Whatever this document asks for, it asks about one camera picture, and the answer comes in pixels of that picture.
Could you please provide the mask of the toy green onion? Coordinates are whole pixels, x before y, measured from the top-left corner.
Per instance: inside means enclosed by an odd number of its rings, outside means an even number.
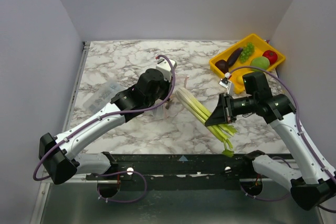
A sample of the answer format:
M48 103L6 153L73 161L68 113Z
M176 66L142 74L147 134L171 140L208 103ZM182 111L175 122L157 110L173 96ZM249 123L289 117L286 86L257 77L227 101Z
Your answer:
M207 119L209 119L211 112L203 106L186 88L178 88L175 91L175 96L179 102L191 114L197 118L204 126ZM206 127L220 142L224 145L222 154L227 157L234 156L234 148L230 142L230 138L234 136L237 130L229 124L219 124Z

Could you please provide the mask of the clear zip top bag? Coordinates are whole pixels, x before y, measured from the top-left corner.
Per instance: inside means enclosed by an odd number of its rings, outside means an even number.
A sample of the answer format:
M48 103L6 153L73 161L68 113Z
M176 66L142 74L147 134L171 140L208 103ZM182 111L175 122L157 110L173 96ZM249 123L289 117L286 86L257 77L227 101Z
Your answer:
M148 115L154 117L157 120L161 120L175 117L180 112L182 112L184 110L184 107L181 105L180 101L176 97L175 91L177 91L178 88L186 88L188 79L189 75L178 74L176 77L174 91L173 94L170 96L170 99L158 108L149 111Z

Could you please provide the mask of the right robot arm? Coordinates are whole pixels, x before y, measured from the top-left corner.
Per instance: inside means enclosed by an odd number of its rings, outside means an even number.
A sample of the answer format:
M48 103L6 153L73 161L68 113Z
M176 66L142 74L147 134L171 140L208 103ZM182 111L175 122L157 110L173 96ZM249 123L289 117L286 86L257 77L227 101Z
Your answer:
M247 96L234 99L221 93L218 103L205 126L229 124L237 116L254 113L261 116L280 136L298 169L273 160L261 151L245 156L242 173L249 178L264 175L287 189L297 205L310 210L335 196L335 168L317 150L305 132L294 99L273 95L265 74L252 72L243 75Z

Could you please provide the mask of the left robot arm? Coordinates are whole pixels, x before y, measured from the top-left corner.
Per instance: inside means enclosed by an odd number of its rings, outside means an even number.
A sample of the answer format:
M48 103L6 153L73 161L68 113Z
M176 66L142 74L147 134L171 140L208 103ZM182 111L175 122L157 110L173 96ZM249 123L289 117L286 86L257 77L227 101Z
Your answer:
M55 185L72 178L80 167L77 155L111 129L166 102L176 82L175 70L147 69L137 83L117 93L92 117L71 130L55 136L44 134L39 140L39 166L43 166Z

